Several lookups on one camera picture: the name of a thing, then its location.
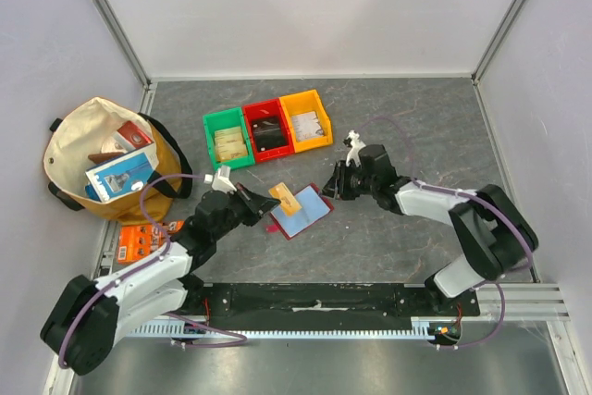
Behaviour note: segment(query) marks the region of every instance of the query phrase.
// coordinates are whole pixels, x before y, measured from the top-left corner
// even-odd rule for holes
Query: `yellow card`
[[[269,189],[269,194],[281,201],[281,209],[288,216],[294,215],[302,208],[300,203],[296,200],[294,195],[290,192],[290,190],[288,190],[288,187],[286,187],[286,184],[283,182],[280,182],[275,187]]]

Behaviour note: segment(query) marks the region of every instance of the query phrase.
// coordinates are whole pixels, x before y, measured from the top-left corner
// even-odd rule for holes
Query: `plastic storage bin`
[[[252,166],[255,163],[253,149],[251,148],[251,140],[249,139],[249,132],[244,124],[242,110],[239,107],[204,115],[203,127],[205,128],[207,151],[210,154],[210,159],[212,159],[214,170],[217,170],[222,165],[229,166],[230,168],[241,168]],[[232,159],[231,161],[217,162],[214,146],[214,133],[217,130],[230,129],[232,127],[242,128],[242,138],[247,146],[247,155]]]
[[[308,92],[290,94],[288,96],[282,96],[279,98],[281,107],[286,115],[286,120],[290,127],[290,136],[292,143],[294,144],[294,152],[303,152],[304,150],[311,150],[313,148],[323,147],[333,143],[333,131],[331,130],[331,121],[323,108],[321,98],[318,96],[316,90],[310,90]],[[294,115],[301,115],[302,113],[308,113],[309,111],[316,112],[319,124],[325,133],[325,136],[310,139],[308,141],[298,142],[296,140],[296,133],[292,126],[291,117]]]
[[[287,156],[294,153],[294,143],[292,142],[290,127],[288,120],[282,110],[279,99],[272,99],[270,101],[259,102],[257,104],[245,105],[242,108],[242,114],[244,115],[245,124],[247,131],[249,131],[249,137],[251,138],[251,146],[253,148],[253,156],[255,162],[270,161],[271,159],[277,159],[279,157]],[[278,117],[279,126],[281,128],[282,135],[286,138],[287,145],[278,148],[272,148],[260,152],[255,143],[253,136],[253,125],[254,120],[262,117]]]

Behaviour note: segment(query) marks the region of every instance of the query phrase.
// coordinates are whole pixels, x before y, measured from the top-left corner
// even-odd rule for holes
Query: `canvas tote bag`
[[[159,121],[105,98],[94,97],[64,119],[56,119],[50,127],[54,134],[43,156],[49,192],[71,210],[86,208],[95,215],[123,225],[145,224],[147,221],[140,210],[142,191],[100,203],[88,198],[84,190],[88,183],[85,171],[94,166],[88,155],[99,153],[104,140],[127,121],[133,122],[154,141],[158,166],[149,182],[161,175],[192,173],[177,141]],[[146,193],[146,211],[161,221],[173,199],[186,199],[191,195],[191,186],[190,178],[160,181]]]

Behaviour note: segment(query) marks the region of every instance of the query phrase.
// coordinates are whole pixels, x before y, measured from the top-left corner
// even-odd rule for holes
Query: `white backdrop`
[[[482,83],[517,200],[592,363],[592,4],[529,0]]]
[[[109,0],[153,77],[469,73],[511,0]]]
[[[91,0],[0,0],[0,86],[0,392],[39,394],[54,356],[39,332],[104,224],[47,191],[48,127],[94,95],[138,108],[142,87]]]

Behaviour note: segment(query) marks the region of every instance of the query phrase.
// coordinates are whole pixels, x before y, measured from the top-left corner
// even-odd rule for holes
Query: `blue box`
[[[151,143],[89,168],[86,176],[101,202],[107,203],[143,189],[157,166],[156,145]]]

